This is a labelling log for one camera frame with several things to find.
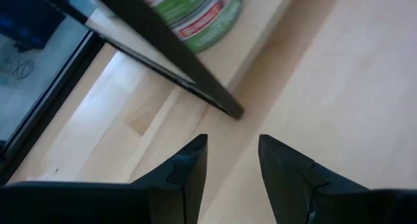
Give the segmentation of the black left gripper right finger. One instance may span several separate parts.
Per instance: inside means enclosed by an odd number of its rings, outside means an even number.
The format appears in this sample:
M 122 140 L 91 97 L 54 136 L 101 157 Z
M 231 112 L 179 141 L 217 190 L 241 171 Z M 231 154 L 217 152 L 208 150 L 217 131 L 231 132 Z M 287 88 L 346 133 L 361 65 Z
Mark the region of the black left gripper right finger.
M 259 163 L 277 223 L 416 223 L 416 190 L 369 189 L 267 134 Z

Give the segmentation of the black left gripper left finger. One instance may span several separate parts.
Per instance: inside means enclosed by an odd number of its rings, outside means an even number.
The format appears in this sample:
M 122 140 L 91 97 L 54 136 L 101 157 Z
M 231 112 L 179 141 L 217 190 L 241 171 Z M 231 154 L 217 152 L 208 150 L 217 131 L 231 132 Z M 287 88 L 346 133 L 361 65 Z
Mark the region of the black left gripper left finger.
M 1 187 L 2 223 L 197 223 L 207 177 L 200 134 L 131 183 L 17 182 Z

